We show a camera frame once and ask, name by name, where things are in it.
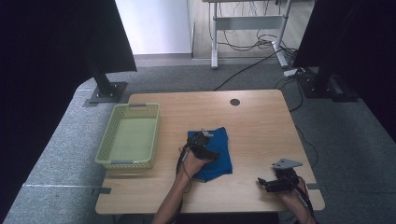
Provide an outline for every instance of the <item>black curtain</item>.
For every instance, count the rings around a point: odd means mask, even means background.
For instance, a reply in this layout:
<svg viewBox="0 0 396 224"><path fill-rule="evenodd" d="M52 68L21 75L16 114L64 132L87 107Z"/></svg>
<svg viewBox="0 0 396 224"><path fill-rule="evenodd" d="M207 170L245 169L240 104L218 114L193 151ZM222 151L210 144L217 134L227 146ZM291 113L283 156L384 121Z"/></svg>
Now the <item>black curtain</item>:
<svg viewBox="0 0 396 224"><path fill-rule="evenodd" d="M396 142L396 3L365 0L340 46L334 71Z"/></svg>
<svg viewBox="0 0 396 224"><path fill-rule="evenodd" d="M0 1L0 221L92 77L82 48L101 73L136 70L114 0Z"/></svg>

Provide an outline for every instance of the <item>power strip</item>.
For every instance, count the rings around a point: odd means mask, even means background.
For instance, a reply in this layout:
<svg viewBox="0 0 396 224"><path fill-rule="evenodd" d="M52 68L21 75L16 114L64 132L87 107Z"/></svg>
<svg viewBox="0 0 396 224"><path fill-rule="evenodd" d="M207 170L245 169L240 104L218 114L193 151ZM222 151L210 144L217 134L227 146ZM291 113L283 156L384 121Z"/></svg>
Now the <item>power strip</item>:
<svg viewBox="0 0 396 224"><path fill-rule="evenodd" d="M283 75L285 77L292 77L292 76L296 75L297 70L298 69L296 68L296 69L292 69L292 70L286 71L286 72L283 73Z"/></svg>

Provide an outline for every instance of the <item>basket handle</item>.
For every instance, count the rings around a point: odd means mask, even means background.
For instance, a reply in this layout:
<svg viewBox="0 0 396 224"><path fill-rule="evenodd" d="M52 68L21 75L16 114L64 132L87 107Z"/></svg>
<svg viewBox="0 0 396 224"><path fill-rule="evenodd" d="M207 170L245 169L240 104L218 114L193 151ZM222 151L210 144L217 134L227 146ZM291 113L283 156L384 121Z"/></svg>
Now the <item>basket handle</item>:
<svg viewBox="0 0 396 224"><path fill-rule="evenodd" d="M129 104L129 108L131 110L147 110L148 109L148 105L141 103L141 104Z"/></svg>
<svg viewBox="0 0 396 224"><path fill-rule="evenodd" d="M117 161L111 161L111 164L134 164L134 161L131 161L131 160L117 160Z"/></svg>

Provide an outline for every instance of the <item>human hand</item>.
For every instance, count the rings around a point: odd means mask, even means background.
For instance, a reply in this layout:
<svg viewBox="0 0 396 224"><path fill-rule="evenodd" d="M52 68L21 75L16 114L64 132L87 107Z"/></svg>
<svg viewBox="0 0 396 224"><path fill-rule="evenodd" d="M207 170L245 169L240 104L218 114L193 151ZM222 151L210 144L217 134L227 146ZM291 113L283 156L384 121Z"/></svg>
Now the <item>human hand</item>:
<svg viewBox="0 0 396 224"><path fill-rule="evenodd" d="M305 181L301 178L299 178L299 183L298 187L306 194L306 196L309 198L308 195L308 190L306 189ZM290 191L280 191L280 192L275 192L275 195L283 202L285 201L293 201L295 199L299 199L300 193L298 192L297 189L293 189Z"/></svg>
<svg viewBox="0 0 396 224"><path fill-rule="evenodd" d="M184 166L186 174L189 176L189 178L191 178L193 175L198 173L205 164L210 162L211 161L209 160L200 160L196 158L194 153L192 153L192 151L187 148L187 157L180 165Z"/></svg>

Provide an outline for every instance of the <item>human arm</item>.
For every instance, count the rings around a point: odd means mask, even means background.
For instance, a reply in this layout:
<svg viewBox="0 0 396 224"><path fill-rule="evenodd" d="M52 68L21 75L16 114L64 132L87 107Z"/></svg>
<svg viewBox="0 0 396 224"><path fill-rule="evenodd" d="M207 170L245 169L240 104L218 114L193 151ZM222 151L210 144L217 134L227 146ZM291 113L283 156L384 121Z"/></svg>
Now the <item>human arm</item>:
<svg viewBox="0 0 396 224"><path fill-rule="evenodd" d="M184 193L188 190L191 178L209 162L197 159L189 149L187 150L187 157L180 164L175 182L155 214L154 219L152 220L153 224L163 224L172 218L183 199Z"/></svg>
<svg viewBox="0 0 396 224"><path fill-rule="evenodd" d="M300 189L305 189L305 182L300 178L298 187ZM300 199L300 193L297 189L286 192L277 192L276 196L282 201L283 204L291 211L296 217L300 224L316 224L315 218L311 215L309 209L305 207Z"/></svg>

